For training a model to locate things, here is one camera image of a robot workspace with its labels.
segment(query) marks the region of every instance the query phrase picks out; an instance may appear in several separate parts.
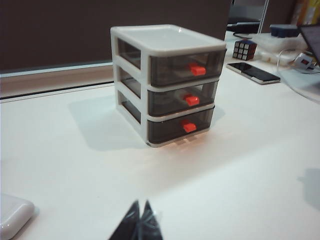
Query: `smartphone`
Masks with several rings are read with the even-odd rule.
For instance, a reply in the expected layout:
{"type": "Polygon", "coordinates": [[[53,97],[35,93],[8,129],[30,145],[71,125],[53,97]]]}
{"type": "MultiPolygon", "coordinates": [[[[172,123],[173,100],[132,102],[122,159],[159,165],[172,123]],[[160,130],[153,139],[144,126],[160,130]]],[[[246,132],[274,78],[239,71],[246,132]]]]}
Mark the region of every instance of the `smartphone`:
{"type": "Polygon", "coordinates": [[[241,74],[242,76],[245,76],[248,79],[257,82],[258,84],[273,84],[280,82],[280,77],[252,66],[246,62],[228,63],[226,67],[241,74]]]}

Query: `rubik's cube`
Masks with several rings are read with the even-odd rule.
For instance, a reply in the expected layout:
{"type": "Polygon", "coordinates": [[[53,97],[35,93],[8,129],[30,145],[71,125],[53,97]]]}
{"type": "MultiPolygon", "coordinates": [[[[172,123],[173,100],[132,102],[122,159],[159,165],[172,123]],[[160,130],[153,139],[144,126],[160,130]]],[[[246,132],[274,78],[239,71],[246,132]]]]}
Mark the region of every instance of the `rubik's cube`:
{"type": "Polygon", "coordinates": [[[234,43],[232,57],[241,60],[250,60],[254,58],[257,44],[253,41],[242,39],[234,43]]]}

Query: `cable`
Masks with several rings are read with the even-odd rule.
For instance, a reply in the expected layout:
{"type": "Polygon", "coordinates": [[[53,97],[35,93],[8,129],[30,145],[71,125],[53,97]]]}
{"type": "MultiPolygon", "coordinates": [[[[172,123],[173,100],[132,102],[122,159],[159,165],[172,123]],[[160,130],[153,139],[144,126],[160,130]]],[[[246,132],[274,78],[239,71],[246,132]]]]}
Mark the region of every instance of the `cable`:
{"type": "Polygon", "coordinates": [[[304,98],[306,98],[306,99],[308,99],[308,100],[310,100],[310,101],[313,101],[314,103],[320,104],[320,100],[314,99],[314,98],[312,98],[312,97],[310,97],[310,96],[307,96],[307,95],[303,94],[302,92],[294,89],[294,88],[286,81],[286,79],[284,78],[284,76],[283,76],[283,75],[281,74],[281,72],[279,71],[279,62],[280,62],[281,54],[282,54],[283,52],[287,52],[287,51],[292,51],[292,49],[284,49],[284,50],[280,51],[279,55],[277,56],[277,62],[276,62],[276,71],[277,71],[277,74],[280,75],[282,82],[283,82],[285,85],[287,85],[292,91],[294,91],[295,93],[299,94],[300,96],[302,96],[302,97],[304,97],[304,98]]]}
{"type": "Polygon", "coordinates": [[[237,38],[240,38],[240,39],[252,39],[251,36],[243,36],[243,35],[240,35],[240,34],[244,34],[244,33],[234,32],[233,36],[235,36],[237,38]]]}

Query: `dark wall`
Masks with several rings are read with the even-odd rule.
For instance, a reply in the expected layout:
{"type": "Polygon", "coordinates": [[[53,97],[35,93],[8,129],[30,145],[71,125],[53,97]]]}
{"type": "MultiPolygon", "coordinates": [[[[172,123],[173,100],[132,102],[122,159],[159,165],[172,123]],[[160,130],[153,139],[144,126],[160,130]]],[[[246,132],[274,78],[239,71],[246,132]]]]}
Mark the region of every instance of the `dark wall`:
{"type": "Polygon", "coordinates": [[[271,24],[290,24],[297,0],[269,0],[262,27],[263,33],[270,33],[271,24]]]}
{"type": "Polygon", "coordinates": [[[111,59],[110,27],[175,24],[225,37],[228,0],[2,0],[0,70],[111,59]]]}

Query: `white plastic container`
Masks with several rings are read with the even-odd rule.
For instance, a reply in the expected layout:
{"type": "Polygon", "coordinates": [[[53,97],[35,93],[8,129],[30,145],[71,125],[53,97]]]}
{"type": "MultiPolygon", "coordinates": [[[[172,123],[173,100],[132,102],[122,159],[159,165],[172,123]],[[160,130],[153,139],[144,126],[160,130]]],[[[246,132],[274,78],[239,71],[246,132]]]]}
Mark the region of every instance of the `white plastic container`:
{"type": "Polygon", "coordinates": [[[282,50],[288,49],[307,49],[307,44],[304,38],[299,34],[297,37],[276,37],[270,33],[250,34],[252,41],[255,42],[258,48],[264,52],[279,53],[282,50]]]}
{"type": "Polygon", "coordinates": [[[224,41],[175,25],[110,32],[116,107],[147,144],[160,147],[209,128],[224,41]]]}

